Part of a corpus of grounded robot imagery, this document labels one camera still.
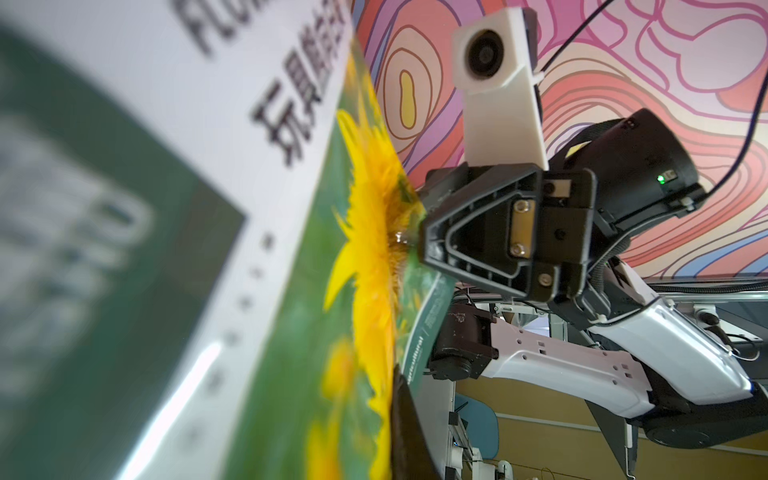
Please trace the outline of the yellow sunflower seed packet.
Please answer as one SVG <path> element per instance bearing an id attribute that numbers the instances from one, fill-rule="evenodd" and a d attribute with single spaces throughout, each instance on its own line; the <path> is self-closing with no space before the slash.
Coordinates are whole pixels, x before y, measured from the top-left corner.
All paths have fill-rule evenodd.
<path id="1" fill-rule="evenodd" d="M 348 1 L 1 5 L 1 475 L 392 478 L 325 308 Z"/>

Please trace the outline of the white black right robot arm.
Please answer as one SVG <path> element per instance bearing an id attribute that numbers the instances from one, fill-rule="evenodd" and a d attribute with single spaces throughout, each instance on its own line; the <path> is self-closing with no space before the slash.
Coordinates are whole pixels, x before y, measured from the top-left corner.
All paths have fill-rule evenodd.
<path id="1" fill-rule="evenodd" d="M 706 199 L 674 133 L 640 109 L 585 128 L 552 163 L 428 174 L 419 257 L 470 288 L 449 308 L 428 372 L 559 391 L 672 448 L 765 431 L 767 391 L 727 334 L 620 258 L 634 236 Z"/>

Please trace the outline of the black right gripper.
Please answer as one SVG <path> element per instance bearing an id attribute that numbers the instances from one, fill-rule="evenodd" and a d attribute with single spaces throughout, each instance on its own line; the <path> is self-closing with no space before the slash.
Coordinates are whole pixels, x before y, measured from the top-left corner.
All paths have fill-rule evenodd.
<path id="1" fill-rule="evenodd" d="M 419 191 L 421 261 L 504 297 L 609 312 L 609 260 L 706 196 L 690 155 L 646 108 L 582 129 L 549 166 L 430 171 Z"/>

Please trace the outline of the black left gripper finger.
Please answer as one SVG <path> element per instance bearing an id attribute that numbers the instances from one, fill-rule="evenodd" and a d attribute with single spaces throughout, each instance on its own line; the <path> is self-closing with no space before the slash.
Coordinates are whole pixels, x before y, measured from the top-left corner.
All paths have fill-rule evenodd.
<path id="1" fill-rule="evenodd" d="M 406 378 L 396 371 L 390 408 L 391 467 L 395 480 L 438 480 Z"/>

